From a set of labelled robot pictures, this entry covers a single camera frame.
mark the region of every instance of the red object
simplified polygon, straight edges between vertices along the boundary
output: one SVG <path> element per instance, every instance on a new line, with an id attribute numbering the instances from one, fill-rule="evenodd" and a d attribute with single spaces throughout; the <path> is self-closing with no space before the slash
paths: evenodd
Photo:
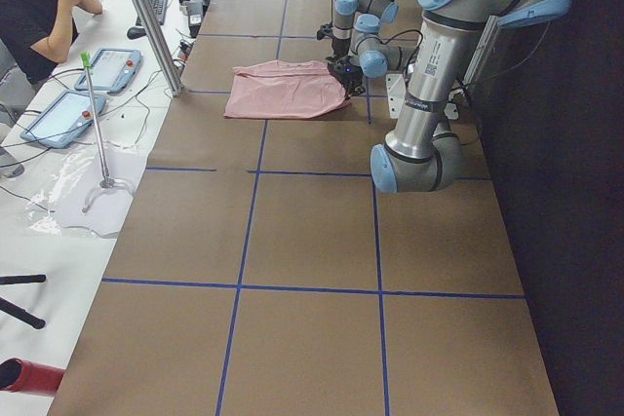
<path id="1" fill-rule="evenodd" d="M 53 397 L 64 372 L 29 360 L 5 360 L 0 364 L 0 390 Z"/>

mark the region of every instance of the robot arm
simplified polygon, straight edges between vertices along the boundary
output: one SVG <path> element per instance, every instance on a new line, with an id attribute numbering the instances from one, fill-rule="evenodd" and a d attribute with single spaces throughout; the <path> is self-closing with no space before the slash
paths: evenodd
<path id="1" fill-rule="evenodd" d="M 398 10 L 394 0 L 335 0 L 332 21 L 320 27 L 317 39 L 331 38 L 333 55 L 328 57 L 329 69 L 348 95 L 357 95 L 364 90 L 362 71 L 348 57 L 356 13 L 374 15 L 390 23 L 394 21 Z"/>
<path id="2" fill-rule="evenodd" d="M 389 70 L 404 70 L 416 48 L 389 46 L 379 38 L 381 22 L 371 14 L 358 17 L 349 50 L 350 61 L 369 78 L 383 77 Z"/>
<path id="3" fill-rule="evenodd" d="M 450 89 L 463 76 L 489 16 L 520 27 L 564 15 L 571 0 L 418 0 L 423 41 L 395 130 L 372 148 L 372 177 L 382 192 L 433 191 L 458 176 L 461 147 L 444 117 Z"/>

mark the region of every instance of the black wall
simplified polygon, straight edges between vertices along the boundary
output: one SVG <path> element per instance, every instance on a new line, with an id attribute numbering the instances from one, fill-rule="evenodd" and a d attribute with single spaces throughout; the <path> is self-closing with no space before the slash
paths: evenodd
<path id="1" fill-rule="evenodd" d="M 502 68 L 543 28 L 517 31 Z M 623 36 L 624 0 L 574 0 L 474 90 L 562 416 L 624 415 Z"/>

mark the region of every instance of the tablet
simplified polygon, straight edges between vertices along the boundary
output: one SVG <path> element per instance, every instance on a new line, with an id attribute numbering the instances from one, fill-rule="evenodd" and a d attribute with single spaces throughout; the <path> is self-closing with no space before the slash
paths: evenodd
<path id="1" fill-rule="evenodd" d="M 104 96 L 96 96 L 98 114 L 105 103 Z M 89 126 L 91 113 L 89 95 L 65 90 L 19 136 L 51 148 L 64 148 Z"/>
<path id="2" fill-rule="evenodd" d="M 98 49 L 91 61 L 91 81 L 98 92 L 120 93 L 135 77 L 141 61 L 141 53 L 136 49 Z M 85 73 L 78 78 L 74 89 L 87 90 Z"/>

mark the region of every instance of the green handle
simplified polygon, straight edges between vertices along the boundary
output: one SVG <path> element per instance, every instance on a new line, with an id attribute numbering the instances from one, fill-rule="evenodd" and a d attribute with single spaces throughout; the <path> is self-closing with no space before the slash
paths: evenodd
<path id="1" fill-rule="evenodd" d="M 80 53 L 80 58 L 82 59 L 82 66 L 85 68 L 91 68 L 91 58 L 89 53 Z"/>

